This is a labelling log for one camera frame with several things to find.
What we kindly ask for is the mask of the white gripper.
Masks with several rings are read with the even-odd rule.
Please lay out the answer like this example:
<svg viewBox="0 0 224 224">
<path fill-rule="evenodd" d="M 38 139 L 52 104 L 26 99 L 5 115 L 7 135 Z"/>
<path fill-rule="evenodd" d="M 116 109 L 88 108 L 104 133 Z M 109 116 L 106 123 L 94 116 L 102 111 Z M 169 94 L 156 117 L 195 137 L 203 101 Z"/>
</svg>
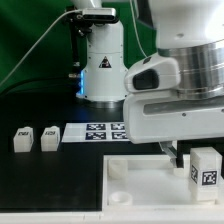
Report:
<svg viewBox="0 0 224 224">
<path fill-rule="evenodd" d="M 176 140 L 224 137 L 224 96 L 211 99 L 174 101 L 150 99 L 150 93 L 130 94 L 123 117 L 132 143 L 160 142 L 161 150 L 175 168 L 183 168 L 183 153 Z"/>
</svg>

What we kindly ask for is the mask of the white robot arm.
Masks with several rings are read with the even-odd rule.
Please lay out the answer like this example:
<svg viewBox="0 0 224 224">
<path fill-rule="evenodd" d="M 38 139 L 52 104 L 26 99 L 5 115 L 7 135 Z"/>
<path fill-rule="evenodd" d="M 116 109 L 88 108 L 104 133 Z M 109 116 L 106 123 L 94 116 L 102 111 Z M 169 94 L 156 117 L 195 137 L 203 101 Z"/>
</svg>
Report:
<svg viewBox="0 0 224 224">
<path fill-rule="evenodd" d="M 224 0 L 142 0 L 157 52 L 125 77 L 127 137 L 158 142 L 224 135 Z"/>
</svg>

